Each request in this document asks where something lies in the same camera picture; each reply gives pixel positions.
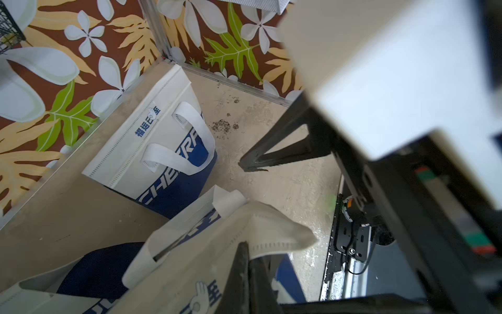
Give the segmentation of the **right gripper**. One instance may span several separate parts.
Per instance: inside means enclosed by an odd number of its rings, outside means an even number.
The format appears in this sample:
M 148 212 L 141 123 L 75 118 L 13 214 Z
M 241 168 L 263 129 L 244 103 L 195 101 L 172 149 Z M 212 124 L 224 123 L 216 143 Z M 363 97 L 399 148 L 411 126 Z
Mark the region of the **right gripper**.
M 375 162 L 367 161 L 340 135 L 331 149 L 362 207 L 383 216 L 422 285 L 430 306 L 451 313 L 501 312 L 501 212 L 495 210 L 448 160 L 430 137 L 422 137 Z M 496 249 L 475 253 L 419 179 L 425 165 L 441 178 Z

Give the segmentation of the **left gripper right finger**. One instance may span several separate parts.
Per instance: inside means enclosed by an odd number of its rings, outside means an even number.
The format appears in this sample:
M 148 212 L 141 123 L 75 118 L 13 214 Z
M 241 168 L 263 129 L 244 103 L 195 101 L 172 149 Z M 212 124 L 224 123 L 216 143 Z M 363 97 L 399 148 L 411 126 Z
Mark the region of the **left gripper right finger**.
M 250 313 L 283 313 L 281 306 L 277 303 L 277 297 L 269 282 L 262 259 L 254 259 L 249 262 L 248 281 Z

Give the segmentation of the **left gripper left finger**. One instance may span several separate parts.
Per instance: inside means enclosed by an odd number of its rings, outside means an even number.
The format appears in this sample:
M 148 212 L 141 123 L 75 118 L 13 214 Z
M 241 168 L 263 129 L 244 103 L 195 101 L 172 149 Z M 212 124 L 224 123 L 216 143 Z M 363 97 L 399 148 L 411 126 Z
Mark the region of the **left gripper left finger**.
M 249 261 L 248 243 L 240 242 L 215 313 L 250 313 Z

